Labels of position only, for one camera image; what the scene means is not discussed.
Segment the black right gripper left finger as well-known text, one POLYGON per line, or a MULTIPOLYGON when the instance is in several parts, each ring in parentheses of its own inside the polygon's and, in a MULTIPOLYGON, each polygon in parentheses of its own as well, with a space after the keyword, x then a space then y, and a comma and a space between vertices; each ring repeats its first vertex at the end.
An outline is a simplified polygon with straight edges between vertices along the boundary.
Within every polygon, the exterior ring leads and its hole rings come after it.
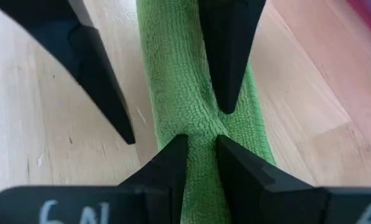
POLYGON ((3 190, 0 223, 179 223, 187 152, 181 134, 119 185, 3 190))

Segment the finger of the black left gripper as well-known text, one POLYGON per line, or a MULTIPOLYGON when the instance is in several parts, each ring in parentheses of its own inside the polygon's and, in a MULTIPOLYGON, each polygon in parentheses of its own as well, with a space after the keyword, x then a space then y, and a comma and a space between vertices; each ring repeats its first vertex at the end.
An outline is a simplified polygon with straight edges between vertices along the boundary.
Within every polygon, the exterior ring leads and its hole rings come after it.
POLYGON ((199 19, 218 106, 235 111, 265 0, 199 0, 199 19))
POLYGON ((68 70, 127 144, 135 143, 126 101, 83 1, 0 0, 0 10, 68 70))

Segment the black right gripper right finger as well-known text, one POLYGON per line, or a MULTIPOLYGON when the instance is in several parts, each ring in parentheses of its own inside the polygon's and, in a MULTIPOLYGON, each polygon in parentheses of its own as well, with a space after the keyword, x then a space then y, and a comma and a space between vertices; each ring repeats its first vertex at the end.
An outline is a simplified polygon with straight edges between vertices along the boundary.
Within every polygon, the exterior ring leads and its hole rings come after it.
POLYGON ((371 223, 371 187, 313 187, 223 135, 216 159, 233 223, 371 223))

